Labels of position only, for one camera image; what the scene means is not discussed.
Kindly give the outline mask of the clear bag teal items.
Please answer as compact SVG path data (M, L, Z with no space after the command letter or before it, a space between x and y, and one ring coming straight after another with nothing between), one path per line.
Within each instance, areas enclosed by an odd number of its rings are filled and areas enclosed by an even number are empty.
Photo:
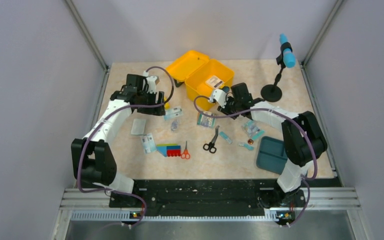
M265 131L259 128L253 120L248 120L246 123L244 123L242 125L242 129L247 134L249 139L253 141L259 139L265 133Z

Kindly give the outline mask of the white blue gauze packet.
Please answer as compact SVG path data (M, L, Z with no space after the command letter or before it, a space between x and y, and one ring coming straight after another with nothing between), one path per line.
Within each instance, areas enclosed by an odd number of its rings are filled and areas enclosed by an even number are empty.
M205 81L205 84L215 90L224 87L225 82L216 75L212 75Z

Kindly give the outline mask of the clear bag of masks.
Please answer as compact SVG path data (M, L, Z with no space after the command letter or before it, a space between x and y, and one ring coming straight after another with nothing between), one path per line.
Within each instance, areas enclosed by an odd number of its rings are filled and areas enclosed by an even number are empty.
M130 134L134 136L141 136L145 133L146 119L135 118L132 122Z

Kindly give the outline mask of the green white bandage packet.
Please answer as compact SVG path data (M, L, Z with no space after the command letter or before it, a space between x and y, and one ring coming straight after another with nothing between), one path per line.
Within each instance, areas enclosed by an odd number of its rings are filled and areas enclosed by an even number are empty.
M214 116L217 116L217 114L210 111L204 111L203 113L205 115L200 112L198 113L196 125L213 129L216 125L216 119Z

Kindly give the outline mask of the yellow plastic medicine box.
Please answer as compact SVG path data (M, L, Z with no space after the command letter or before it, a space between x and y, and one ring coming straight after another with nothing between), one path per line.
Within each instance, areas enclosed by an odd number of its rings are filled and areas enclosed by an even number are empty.
M178 83L185 83L186 94L191 101L197 96L211 95L214 89L205 84L209 77L215 75L224 81L224 87L231 87L235 76L235 72L220 61L195 50L184 53L166 70Z

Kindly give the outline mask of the small clear vial bag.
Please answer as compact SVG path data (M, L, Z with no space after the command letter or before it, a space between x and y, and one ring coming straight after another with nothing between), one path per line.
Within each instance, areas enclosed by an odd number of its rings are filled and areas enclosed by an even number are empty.
M171 131L176 131L177 129L179 128L179 121L176 119L174 120L171 125L170 125L170 129Z

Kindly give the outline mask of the teal divided tray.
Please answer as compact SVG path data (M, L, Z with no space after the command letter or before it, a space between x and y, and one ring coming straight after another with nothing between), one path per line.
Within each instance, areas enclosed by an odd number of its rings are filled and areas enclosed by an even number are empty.
M287 160L288 157L282 140L269 136L261 138L256 157L256 166L259 169L280 175L285 168Z

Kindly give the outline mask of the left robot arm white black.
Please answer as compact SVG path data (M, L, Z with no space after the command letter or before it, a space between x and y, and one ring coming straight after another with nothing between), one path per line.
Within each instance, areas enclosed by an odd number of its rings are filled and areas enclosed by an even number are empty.
M165 114L164 92L157 91L158 76L128 74L126 83L111 96L101 118L83 137L71 143L73 174L78 188L97 186L122 192L121 200L129 207L140 202L134 180L118 172L111 144L123 123L138 112L146 115Z

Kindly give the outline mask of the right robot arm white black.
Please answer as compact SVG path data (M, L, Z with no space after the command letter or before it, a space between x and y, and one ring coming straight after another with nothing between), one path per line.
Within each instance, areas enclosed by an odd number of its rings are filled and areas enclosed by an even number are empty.
M243 116L267 124L282 133L287 161L274 184L272 198L277 205L287 206L311 166L313 175L309 180L316 178L317 160L328 148L314 113L288 111L262 98L253 98L245 83L233 85L229 93L214 90L211 97L219 104L218 111L226 116L233 119Z

